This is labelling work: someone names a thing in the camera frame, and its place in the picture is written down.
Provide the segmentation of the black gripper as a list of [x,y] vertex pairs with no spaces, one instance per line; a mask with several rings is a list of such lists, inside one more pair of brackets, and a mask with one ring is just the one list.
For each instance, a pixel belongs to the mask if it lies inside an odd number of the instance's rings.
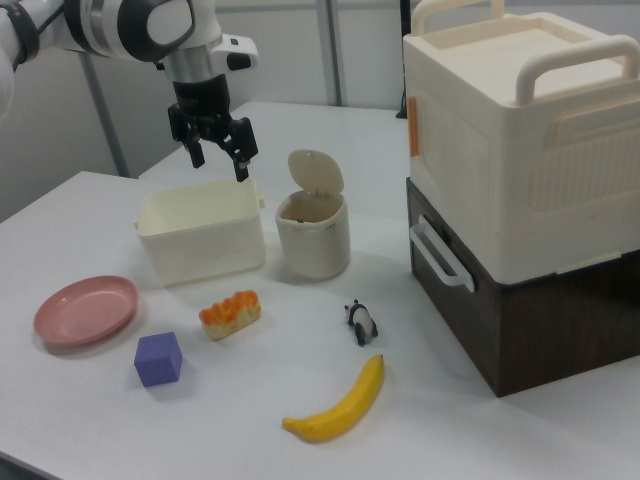
[[168,108],[171,135],[188,152],[192,166],[198,169],[205,163],[200,137],[219,138],[218,146],[233,162],[236,181],[247,180],[258,146],[250,119],[231,118],[226,76],[197,83],[174,82],[173,89],[176,103]]

